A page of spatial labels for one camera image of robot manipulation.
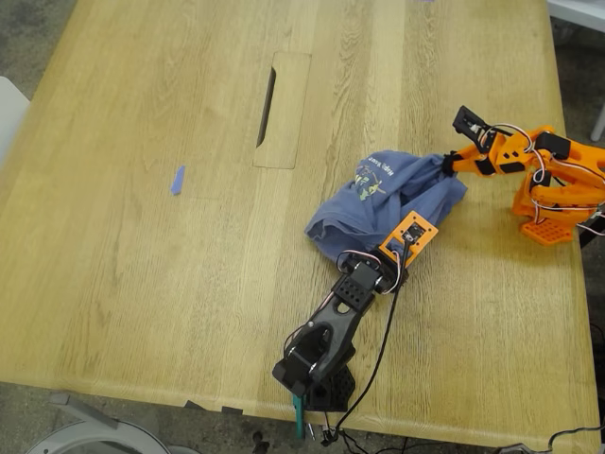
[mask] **wood grain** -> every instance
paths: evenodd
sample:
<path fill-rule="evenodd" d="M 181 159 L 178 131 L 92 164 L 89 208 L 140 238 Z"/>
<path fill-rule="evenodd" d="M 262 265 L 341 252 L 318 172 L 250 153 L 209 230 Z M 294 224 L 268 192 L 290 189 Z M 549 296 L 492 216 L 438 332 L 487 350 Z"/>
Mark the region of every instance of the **wood grain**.
<path fill-rule="evenodd" d="M 293 169 L 253 165 L 275 52 L 312 56 Z M 461 104 L 562 131 L 544 2 L 80 0 L 0 170 L 0 380 L 293 419 L 270 370 L 337 277 L 306 222 L 374 150 L 465 145 Z M 517 177 L 460 178 L 348 426 L 545 449 L 598 418 L 579 249 L 517 232 Z"/>

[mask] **gray floor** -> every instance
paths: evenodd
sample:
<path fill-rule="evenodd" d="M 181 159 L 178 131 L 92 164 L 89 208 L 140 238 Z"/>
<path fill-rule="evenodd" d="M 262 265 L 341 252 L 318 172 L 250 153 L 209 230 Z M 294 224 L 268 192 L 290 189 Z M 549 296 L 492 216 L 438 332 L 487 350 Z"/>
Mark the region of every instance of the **gray floor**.
<path fill-rule="evenodd" d="M 0 2 L 0 76 L 6 76 L 29 98 L 36 90 L 52 50 L 75 0 L 2 0 Z M 605 39 L 581 29 L 557 49 L 563 109 L 568 135 L 589 143 L 590 129 L 605 102 Z M 605 148 L 605 140 L 598 145 Z M 591 320 L 605 327 L 605 239 L 595 240 L 582 252 Z M 26 452 L 40 437 L 69 421 L 46 404 L 48 391 L 0 383 L 0 454 Z M 157 430 L 167 444 L 186 445 L 201 453 L 251 452 L 252 434 L 261 430 L 269 452 L 346 452 L 342 443 L 323 448 L 319 442 L 298 441 L 291 423 L 140 404 L 96 396 L 82 396 L 113 417 Z M 351 431 L 368 451 L 401 446 L 403 439 Z M 423 443 L 410 440 L 408 446 Z M 466 445 L 428 445 L 416 454 L 478 454 L 491 449 Z"/>

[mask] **wire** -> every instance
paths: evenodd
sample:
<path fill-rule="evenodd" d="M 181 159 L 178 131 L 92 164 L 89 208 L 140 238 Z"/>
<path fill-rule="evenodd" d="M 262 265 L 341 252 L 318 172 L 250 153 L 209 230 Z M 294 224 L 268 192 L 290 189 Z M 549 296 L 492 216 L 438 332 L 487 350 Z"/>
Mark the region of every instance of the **wire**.
<path fill-rule="evenodd" d="M 406 241 L 404 244 L 404 253 L 402 254 L 403 257 L 407 257 L 407 254 L 409 253 L 409 246 L 410 246 L 409 242 Z M 403 271 L 406 268 L 405 260 L 401 261 L 399 268 L 401 270 L 401 274 L 403 274 Z M 378 368 L 380 367 L 380 363 L 382 362 L 382 357 L 385 354 L 385 347 L 387 346 L 387 340 L 389 338 L 390 325 L 392 324 L 392 321 L 393 321 L 393 314 L 395 313 L 395 307 L 397 305 L 397 297 L 399 296 L 399 290 L 401 289 L 401 285 L 402 285 L 402 281 L 399 282 L 399 285 L 397 286 L 397 288 L 395 289 L 395 291 L 393 293 L 393 297 L 392 297 L 391 303 L 390 303 L 389 317 L 387 318 L 387 326 L 385 327 L 385 334 L 383 335 L 382 344 L 380 345 L 380 351 L 378 352 L 378 358 L 376 359 L 376 362 L 374 364 L 374 369 L 372 371 L 372 375 L 370 376 L 370 379 L 368 380 L 368 384 L 366 385 L 366 388 L 363 390 L 363 392 L 359 395 L 359 397 L 357 397 L 357 399 L 354 401 L 352 406 L 338 420 L 338 422 L 335 426 L 334 437 L 331 440 L 324 440 L 322 442 L 326 446 L 335 442 L 338 439 L 338 434 L 340 432 L 342 432 L 342 430 L 340 430 L 340 426 L 349 417 L 349 415 L 355 410 L 357 405 L 359 405 L 359 402 L 361 402 L 361 400 L 366 396 L 366 394 L 370 390 L 370 387 L 372 386 L 372 383 L 374 382 L 374 379 L 376 378 L 376 374 L 378 373 Z"/>
<path fill-rule="evenodd" d="M 375 255 L 372 255 L 371 253 L 362 253 L 361 251 L 355 251 L 353 249 L 345 249 L 337 257 L 337 268 L 340 272 L 344 272 L 344 270 L 340 267 L 338 260 L 340 259 L 340 256 L 343 255 L 344 253 L 356 253 L 357 255 L 361 255 L 362 257 L 366 257 L 366 258 L 369 258 L 370 260 L 374 260 L 378 265 L 381 264 L 380 259 L 378 257 L 376 257 Z"/>
<path fill-rule="evenodd" d="M 393 284 L 393 287 L 382 292 L 383 295 L 386 295 L 387 293 L 391 293 L 392 291 L 394 291 L 397 288 L 397 286 L 399 285 L 399 281 L 401 280 L 401 264 L 399 263 L 399 261 L 401 260 L 401 257 L 399 256 L 399 253 L 397 251 L 393 251 L 393 253 L 397 257 L 397 280 L 395 281 L 395 284 Z"/>
<path fill-rule="evenodd" d="M 590 327 L 596 329 L 601 334 L 601 342 L 605 345 L 605 333 L 603 333 L 601 327 L 596 323 L 590 323 Z"/>
<path fill-rule="evenodd" d="M 347 446 L 347 449 L 349 449 L 349 452 L 351 452 L 352 454 L 358 454 L 355 451 L 353 451 L 351 449 L 351 447 L 349 446 L 349 443 L 347 442 L 347 439 L 351 440 L 355 447 L 357 449 L 359 449 L 361 452 L 363 452 L 363 454 L 370 454 L 368 451 L 366 451 L 363 447 L 361 447 L 360 445 L 357 444 L 357 440 L 355 438 L 353 438 L 351 435 L 349 435 L 347 432 L 345 432 L 344 430 L 341 431 L 342 433 L 342 439 L 344 440 L 344 444 Z"/>
<path fill-rule="evenodd" d="M 414 447 L 418 447 L 418 446 L 429 446 L 429 445 L 446 445 L 447 442 L 426 442 L 426 443 L 417 443 L 416 445 L 412 445 L 412 446 L 408 446 L 405 447 L 404 445 L 404 449 L 402 450 L 399 447 L 385 447 L 383 449 L 379 449 L 376 452 L 374 452 L 374 454 L 381 454 L 382 452 L 386 452 L 386 451 L 400 451 L 400 452 L 404 452 L 404 451 L 409 451 L 410 449 L 413 449 Z"/>
<path fill-rule="evenodd" d="M 515 131 L 521 133 L 527 139 L 527 146 L 523 149 L 523 152 L 524 153 L 529 153 L 529 152 L 534 153 L 536 155 L 536 158 L 538 158 L 538 162 L 540 163 L 540 180 L 536 179 L 538 170 L 536 170 L 534 172 L 534 174 L 531 178 L 535 183 L 541 183 L 545 179 L 545 175 L 546 175 L 545 159 L 542 157 L 542 154 L 540 154 L 540 152 L 537 151 L 536 148 L 534 147 L 534 142 L 533 142 L 533 140 L 531 140 L 531 137 L 529 136 L 529 134 L 525 130 L 519 128 L 518 126 L 512 125 L 511 123 L 496 123 L 495 125 L 491 126 L 488 130 L 486 130 L 483 135 L 485 135 L 489 131 L 495 129 L 495 127 L 511 128 L 512 130 L 515 130 Z"/>
<path fill-rule="evenodd" d="M 587 230 L 589 232 L 592 232 L 593 234 L 597 235 L 597 236 L 605 236 L 604 233 L 602 232 L 597 232 L 595 229 L 591 229 L 590 227 L 586 227 L 585 225 L 582 224 L 576 224 L 578 227 L 580 227 L 580 229 L 584 229 Z"/>
<path fill-rule="evenodd" d="M 566 166 L 566 167 L 574 167 L 574 168 L 579 168 L 580 170 L 583 170 L 583 171 L 588 172 L 588 173 L 590 173 L 590 174 L 592 174 L 592 175 L 595 175 L 596 177 L 600 178 L 600 179 L 601 179 L 601 181 L 602 181 L 602 182 L 605 184 L 605 178 L 603 178 L 603 176 L 602 176 L 602 175 L 599 175 L 598 173 L 596 173 L 595 171 L 591 170 L 591 169 L 590 169 L 590 168 L 588 168 L 588 167 L 585 167 L 585 166 L 580 166 L 580 165 L 578 165 L 578 164 L 564 163 L 563 161 L 561 161 L 561 160 L 559 160 L 559 159 L 557 159 L 557 158 L 554 158 L 554 157 L 552 158 L 552 160 L 553 160 L 555 163 L 559 164 L 560 166 Z"/>
<path fill-rule="evenodd" d="M 598 208 L 598 205 L 592 205 L 592 206 L 546 206 L 546 205 L 539 204 L 534 199 L 532 199 L 531 201 L 533 202 L 534 205 L 539 206 L 543 210 L 550 210 L 550 211 L 564 211 L 564 210 L 584 211 L 584 210 L 596 210 Z"/>
<path fill-rule="evenodd" d="M 601 423 L 601 425 L 596 428 L 572 428 L 571 430 L 562 430 L 560 432 L 553 433 L 553 435 L 548 440 L 548 450 L 546 452 L 552 452 L 552 444 L 555 443 L 555 440 L 557 439 L 557 437 L 560 437 L 562 435 L 569 435 L 572 433 L 583 432 L 583 431 L 592 432 L 595 430 L 603 430 L 604 428 L 605 428 L 605 418 L 603 419 L 603 422 Z"/>

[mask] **white cable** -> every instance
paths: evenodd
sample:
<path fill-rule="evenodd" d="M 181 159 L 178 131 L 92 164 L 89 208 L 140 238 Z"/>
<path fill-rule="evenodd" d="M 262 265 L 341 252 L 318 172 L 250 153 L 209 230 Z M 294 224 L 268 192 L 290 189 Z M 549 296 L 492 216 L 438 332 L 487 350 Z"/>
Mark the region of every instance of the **white cable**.
<path fill-rule="evenodd" d="M 545 179 L 545 172 L 546 172 L 545 160 L 542 157 L 542 155 L 540 154 L 540 152 L 534 148 L 534 143 L 531 140 L 531 137 L 529 137 L 529 134 L 527 132 L 525 132 L 524 130 L 522 130 L 521 128 L 519 128 L 518 126 L 512 125 L 511 123 L 496 123 L 495 125 L 490 126 L 483 133 L 483 135 L 481 135 L 481 138 L 483 138 L 483 136 L 485 134 L 487 134 L 489 131 L 491 131 L 493 128 L 510 128 L 512 130 L 520 132 L 527 139 L 527 146 L 525 148 L 523 148 L 523 152 L 529 153 L 531 151 L 532 153 L 534 153 L 536 155 L 536 158 L 538 158 L 538 162 L 540 162 L 540 170 L 541 170 L 540 171 L 540 180 L 536 179 L 538 170 L 536 170 L 534 172 L 534 174 L 531 178 L 535 183 L 541 183 Z"/>
<path fill-rule="evenodd" d="M 542 208 L 543 210 L 550 210 L 550 211 L 564 211 L 564 210 L 585 211 L 585 210 L 596 210 L 598 208 L 597 205 L 594 205 L 594 206 L 546 206 L 546 205 L 539 204 L 534 199 L 531 199 L 531 201 L 533 202 L 534 205 Z"/>
<path fill-rule="evenodd" d="M 590 173 L 591 175 L 594 175 L 594 176 L 596 176 L 596 177 L 600 178 L 600 179 L 602 180 L 602 182 L 605 184 L 605 178 L 601 177 L 601 176 L 600 176 L 598 173 L 596 173 L 596 172 L 592 171 L 592 170 L 591 170 L 591 169 L 589 169 L 589 168 L 586 168 L 586 167 L 584 167 L 584 166 L 580 166 L 580 165 L 578 165 L 578 164 L 564 163 L 563 161 L 560 161 L 559 159 L 554 158 L 554 157 L 552 158 L 552 160 L 553 160 L 555 163 L 557 163 L 557 164 L 559 164 L 559 165 L 561 165 L 561 166 L 579 168 L 580 170 L 583 170 L 583 171 L 585 171 L 585 172 L 587 172 L 587 173 Z"/>
<path fill-rule="evenodd" d="M 578 227 L 588 230 L 589 232 L 592 232 L 595 235 L 599 235 L 599 236 L 605 236 L 605 234 L 603 234 L 602 232 L 597 232 L 596 230 L 591 229 L 590 227 L 586 227 L 585 225 L 582 224 L 576 224 L 578 225 Z"/>
<path fill-rule="evenodd" d="M 395 284 L 393 284 L 393 287 L 382 292 L 383 295 L 386 295 L 387 293 L 391 293 L 392 291 L 394 291 L 397 288 L 397 285 L 399 284 L 399 280 L 401 279 L 401 266 L 400 266 L 401 257 L 399 256 L 399 253 L 397 251 L 393 251 L 393 253 L 397 256 L 397 280 L 395 281 Z"/>
<path fill-rule="evenodd" d="M 378 265 L 381 265 L 380 259 L 378 257 L 376 257 L 375 255 L 372 255 L 371 253 L 362 253 L 361 251 L 355 251 L 353 249 L 345 249 L 338 255 L 338 257 L 340 257 L 344 253 L 356 253 L 357 255 L 361 255 L 363 257 L 374 260 Z M 337 268 L 340 272 L 344 272 L 344 270 L 338 264 L 338 257 L 337 257 Z"/>

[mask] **black power cord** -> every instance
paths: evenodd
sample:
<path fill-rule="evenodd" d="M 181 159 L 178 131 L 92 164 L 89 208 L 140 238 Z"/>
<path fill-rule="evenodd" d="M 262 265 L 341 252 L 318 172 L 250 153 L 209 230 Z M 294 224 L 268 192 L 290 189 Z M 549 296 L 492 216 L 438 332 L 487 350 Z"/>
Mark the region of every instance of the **black power cord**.
<path fill-rule="evenodd" d="M 351 454 L 370 454 L 366 449 L 364 449 L 357 443 L 355 438 L 353 438 L 351 435 L 346 433 L 344 430 L 341 430 L 340 433 L 342 434 L 342 439 L 344 440 L 344 444 L 347 446 L 347 449 L 349 450 L 349 452 Z M 349 440 L 352 441 L 354 443 L 355 447 L 361 452 L 353 451 L 351 449 L 351 445 L 349 445 Z M 409 451 L 410 449 L 413 449 L 414 447 L 429 446 L 429 445 L 445 445 L 447 443 L 447 442 L 426 442 L 426 443 L 417 443 L 412 446 L 407 446 L 408 440 L 409 439 L 407 437 L 404 437 L 404 445 L 402 447 L 384 447 L 384 448 L 379 449 L 376 452 L 374 452 L 374 454 L 382 454 L 383 452 L 387 452 L 387 451 L 399 451 L 401 454 L 404 454 L 406 451 Z"/>
<path fill-rule="evenodd" d="M 395 313 L 395 307 L 397 305 L 397 297 L 399 296 L 399 290 L 401 289 L 401 286 L 404 282 L 405 279 L 403 279 L 403 275 L 404 272 L 406 270 L 406 260 L 407 260 L 407 255 L 409 254 L 409 242 L 405 242 L 404 244 L 404 253 L 401 255 L 402 256 L 402 260 L 401 260 L 401 264 L 399 265 L 400 267 L 400 275 L 402 276 L 402 279 L 400 279 L 399 284 L 397 285 L 397 288 L 395 289 L 395 291 L 393 292 L 393 297 L 390 301 L 390 310 L 389 310 L 389 317 L 387 318 L 387 326 L 385 328 L 385 334 L 382 338 L 382 344 L 380 345 L 380 351 L 378 352 L 378 358 L 376 359 L 376 363 L 374 364 L 374 369 L 372 371 L 372 375 L 370 376 L 370 380 L 368 380 L 368 384 L 366 385 L 366 388 L 363 390 L 363 392 L 359 395 L 359 397 L 357 397 L 357 399 L 354 401 L 354 403 L 352 404 L 352 406 L 347 410 L 346 413 L 344 413 L 344 415 L 342 415 L 342 417 L 338 420 L 335 428 L 334 428 L 334 433 L 330 432 L 329 437 L 324 439 L 321 444 L 324 446 L 329 446 L 331 445 L 333 442 L 335 442 L 336 440 L 338 440 L 338 435 L 339 433 L 342 434 L 343 438 L 345 439 L 345 444 L 347 445 L 347 447 L 349 447 L 348 443 L 347 443 L 347 438 L 350 438 L 345 432 L 344 430 L 340 429 L 340 426 L 342 425 L 342 423 L 349 417 L 349 415 L 353 412 L 353 410 L 355 410 L 355 408 L 357 407 L 357 405 L 359 405 L 359 402 L 361 402 L 361 400 L 366 396 L 366 394 L 368 393 L 368 391 L 370 390 L 370 387 L 372 386 L 372 383 L 374 382 L 374 379 L 376 378 L 376 374 L 378 373 L 378 368 L 380 367 L 380 363 L 382 361 L 382 356 L 384 356 L 385 354 L 385 347 L 387 346 L 387 340 L 389 339 L 389 331 L 390 331 L 390 325 L 392 324 L 393 321 L 393 315 Z"/>
<path fill-rule="evenodd" d="M 597 431 L 597 430 L 603 430 L 604 428 L 605 428 L 605 418 L 603 419 L 603 422 L 601 423 L 601 425 L 596 428 L 572 428 L 570 430 L 561 430 L 560 432 L 553 433 L 552 436 L 550 437 L 550 439 L 548 440 L 548 450 L 544 451 L 544 452 L 552 452 L 552 445 L 553 445 L 553 443 L 555 443 L 555 440 L 557 439 L 557 437 L 560 437 L 562 435 L 569 435 L 572 433 L 578 433 L 578 432 L 593 432 L 593 431 Z"/>

